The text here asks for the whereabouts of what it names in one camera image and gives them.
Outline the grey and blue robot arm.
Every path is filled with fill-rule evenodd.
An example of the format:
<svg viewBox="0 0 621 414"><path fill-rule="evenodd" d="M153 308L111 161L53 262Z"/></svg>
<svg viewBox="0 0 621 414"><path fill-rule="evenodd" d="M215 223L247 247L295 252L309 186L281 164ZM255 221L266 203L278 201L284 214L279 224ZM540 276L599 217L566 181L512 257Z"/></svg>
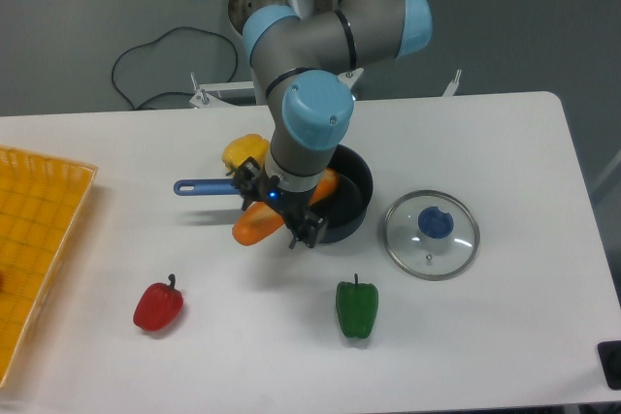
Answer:
<svg viewBox="0 0 621 414"><path fill-rule="evenodd" d="M341 74L425 48L432 31L427 0L337 0L333 11L307 18L285 0L255 9L242 39L275 130L264 164L235 173L245 203L265 203L295 242L319 243L328 222L311 210L311 197L354 109Z"/></svg>

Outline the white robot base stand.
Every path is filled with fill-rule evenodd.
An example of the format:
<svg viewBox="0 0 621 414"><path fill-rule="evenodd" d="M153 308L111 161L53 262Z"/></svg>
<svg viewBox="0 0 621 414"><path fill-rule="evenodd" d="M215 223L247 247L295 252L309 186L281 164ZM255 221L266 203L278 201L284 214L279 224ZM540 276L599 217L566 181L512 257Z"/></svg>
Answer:
<svg viewBox="0 0 621 414"><path fill-rule="evenodd" d="M284 5L294 10L300 18L316 16L333 9L332 0L229 0L228 18L233 30L242 36L246 21L261 8L270 5ZM189 99L197 109L225 108L233 105L264 105L260 91L256 91L252 80L199 84L195 74L190 73L194 94Z"/></svg>

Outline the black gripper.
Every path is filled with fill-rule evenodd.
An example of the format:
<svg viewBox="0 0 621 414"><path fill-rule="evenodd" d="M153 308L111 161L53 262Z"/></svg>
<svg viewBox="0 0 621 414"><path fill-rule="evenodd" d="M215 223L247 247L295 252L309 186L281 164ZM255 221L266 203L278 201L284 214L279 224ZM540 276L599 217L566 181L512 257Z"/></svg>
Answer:
<svg viewBox="0 0 621 414"><path fill-rule="evenodd" d="M305 178L300 186L289 186L279 175L267 175L258 161L247 157L233 172L232 185L243 199L242 210L257 202L266 203L284 219L292 234L288 247L298 243L314 248L325 236L328 219L313 212L311 196L326 170Z"/></svg>

